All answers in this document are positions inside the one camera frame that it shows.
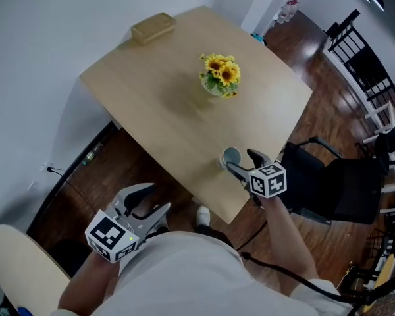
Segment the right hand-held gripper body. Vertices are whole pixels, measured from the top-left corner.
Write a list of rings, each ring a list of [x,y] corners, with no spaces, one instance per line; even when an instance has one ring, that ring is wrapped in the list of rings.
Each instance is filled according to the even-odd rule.
[[[247,172],[251,196],[269,199],[287,191],[286,169],[278,162]]]

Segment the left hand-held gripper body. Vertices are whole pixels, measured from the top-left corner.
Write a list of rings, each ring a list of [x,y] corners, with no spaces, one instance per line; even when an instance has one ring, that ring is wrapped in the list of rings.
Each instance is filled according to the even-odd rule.
[[[132,210],[125,208],[121,190],[106,210],[97,212],[85,231],[90,248],[110,263],[119,262],[145,244],[133,233]]]

